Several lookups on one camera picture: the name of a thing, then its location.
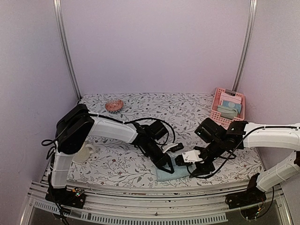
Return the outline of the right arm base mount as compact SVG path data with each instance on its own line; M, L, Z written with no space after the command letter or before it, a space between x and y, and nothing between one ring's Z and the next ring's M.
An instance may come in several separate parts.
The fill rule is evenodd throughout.
M245 191L228 194L225 197L225 203L228 205L229 209L262 203L265 200L266 194L257 187L251 187Z

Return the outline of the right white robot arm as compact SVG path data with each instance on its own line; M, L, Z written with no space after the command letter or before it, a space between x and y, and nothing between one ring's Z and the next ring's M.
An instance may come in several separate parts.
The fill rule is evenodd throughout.
M242 200L253 204L260 198L261 192L280 184L283 190L300 191L300 125L262 125L246 121L234 121L228 128L206 118L195 133L207 143L199 154L193 154L196 170L191 177L204 183L221 184L247 180L257 169L255 186L243 193ZM280 161L270 169L262 171L249 154L242 156L236 163L230 163L222 172L221 168L209 166L226 151L253 149L268 150L271 159L276 156Z

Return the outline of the green panda towel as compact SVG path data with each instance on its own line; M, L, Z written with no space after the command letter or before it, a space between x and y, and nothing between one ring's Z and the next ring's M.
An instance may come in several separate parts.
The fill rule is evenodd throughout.
M238 115L238 111L235 108L230 108L223 105L217 106L217 111L221 113L221 117L233 120Z

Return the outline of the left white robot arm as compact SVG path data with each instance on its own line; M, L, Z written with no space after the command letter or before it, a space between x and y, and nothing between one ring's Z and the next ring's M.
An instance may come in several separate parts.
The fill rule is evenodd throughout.
M56 152L50 179L52 197L59 203L66 203L70 199L69 192L64 189L68 171L74 155L88 136L115 139L136 146L150 158L156 168L174 173L170 156L157 143L167 134L167 123L159 119L153 121L150 125L141 125L138 120L124 122L90 113L85 104L76 105L56 126Z

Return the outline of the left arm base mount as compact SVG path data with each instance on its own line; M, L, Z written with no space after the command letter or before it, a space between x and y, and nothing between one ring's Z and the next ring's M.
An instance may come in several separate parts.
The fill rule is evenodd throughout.
M49 202L56 203L59 206L63 205L83 209L86 199L86 194L84 192L84 189L78 187L67 190L66 187L54 188L50 184L45 199Z

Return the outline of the pink plastic basket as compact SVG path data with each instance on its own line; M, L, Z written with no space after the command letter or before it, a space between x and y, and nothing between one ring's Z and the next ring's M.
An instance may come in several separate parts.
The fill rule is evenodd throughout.
M222 124L230 124L232 121L243 121L245 118L245 96L238 92L217 88L210 118Z

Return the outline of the light blue towel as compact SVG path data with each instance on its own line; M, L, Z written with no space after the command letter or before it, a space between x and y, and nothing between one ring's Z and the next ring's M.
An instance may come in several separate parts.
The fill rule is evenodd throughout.
M157 181L170 181L170 180L175 180L179 178L184 178L189 176L189 172L187 171L186 166L178 166L175 163L175 158L177 155L170 155L172 165L174 168L174 173L168 173L163 170L157 169L156 168L156 176L157 176Z

